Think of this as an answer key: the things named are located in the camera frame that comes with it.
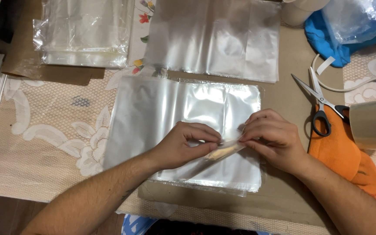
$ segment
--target forearm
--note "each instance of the forearm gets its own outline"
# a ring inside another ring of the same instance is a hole
[[[295,174],[324,207],[341,234],[376,233],[376,199],[309,156]]]
[[[157,170],[140,155],[91,177],[55,198],[22,234],[89,234]]]

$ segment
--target cardboard sheet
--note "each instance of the cardboard sheet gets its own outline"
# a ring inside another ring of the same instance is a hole
[[[291,73],[310,84],[308,69],[315,56],[303,29],[281,27],[279,42],[279,82],[275,84],[242,81],[238,79],[170,72],[171,77],[185,77],[220,82],[256,84],[264,88],[262,108],[272,108],[285,119],[298,126],[300,139],[308,149],[316,99],[301,88]],[[319,78],[330,87],[343,88],[342,69],[328,67]],[[343,93],[323,89],[332,104],[344,104]],[[138,196],[170,204],[193,206],[225,212],[234,212],[269,219],[285,220],[323,227],[333,226],[326,212],[312,193],[298,179],[269,164],[258,193],[247,197],[223,195],[208,191],[145,182],[139,187]]]
[[[87,85],[90,79],[102,79],[103,68],[40,65],[39,52],[34,51],[33,46],[33,19],[41,19],[41,11],[41,0],[25,0],[2,72],[16,77],[76,85]]]

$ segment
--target lace tablecloth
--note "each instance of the lace tablecloth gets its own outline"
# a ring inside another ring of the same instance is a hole
[[[108,70],[88,86],[8,79],[0,104],[0,196],[49,202],[102,170],[118,81],[143,69],[153,12],[154,1],[136,3],[129,68]],[[376,46],[354,54],[343,76],[345,88],[376,76]],[[376,83],[346,93],[348,105],[371,100],[376,100]],[[368,153],[376,164],[376,151]],[[284,234],[329,233],[322,227],[144,201],[137,191],[118,211]]]

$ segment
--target finger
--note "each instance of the finger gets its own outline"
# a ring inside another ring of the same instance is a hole
[[[194,160],[200,157],[204,157],[205,155],[209,154],[211,151],[217,148],[216,143],[203,143],[199,146],[190,147],[187,150],[189,160]]]
[[[200,128],[196,128],[193,126],[186,126],[183,129],[183,135],[187,140],[194,139],[197,141],[208,141],[214,143],[221,142],[220,137],[214,136],[204,130],[201,130]]]
[[[256,140],[250,140],[244,142],[244,144],[258,152],[260,155],[264,156],[265,158],[270,159],[271,157],[274,156],[275,152],[268,146],[264,145],[263,143],[260,143],[259,141]]]
[[[264,109],[260,110],[258,112],[253,113],[250,115],[249,119],[246,120],[244,123],[245,125],[249,124],[251,121],[256,120],[258,118],[269,118],[269,119],[274,119],[282,122],[288,122],[285,120],[279,113],[275,112],[272,109]]]
[[[279,120],[262,117],[257,120],[253,120],[249,122],[249,124],[243,128],[243,132],[249,131],[259,126],[272,126],[272,127],[279,128],[279,129],[283,129],[283,128],[288,129],[288,125],[289,125],[288,123],[285,123]]]
[[[279,145],[287,145],[289,131],[279,129],[273,126],[258,126],[246,131],[239,139],[241,142],[249,141],[256,138],[264,138],[267,141],[275,142]]]
[[[201,129],[201,130],[203,130],[203,131],[205,131],[207,133],[210,133],[213,136],[216,136],[218,138],[222,137],[220,135],[220,133],[218,133],[218,131],[212,129],[211,127],[207,126],[206,124],[202,124],[202,123],[188,123],[188,125],[196,127],[196,128],[199,128],[199,129]]]

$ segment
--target packing tape roll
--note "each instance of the packing tape roll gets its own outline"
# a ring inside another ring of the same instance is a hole
[[[376,101],[351,105],[349,119],[358,148],[376,149]]]

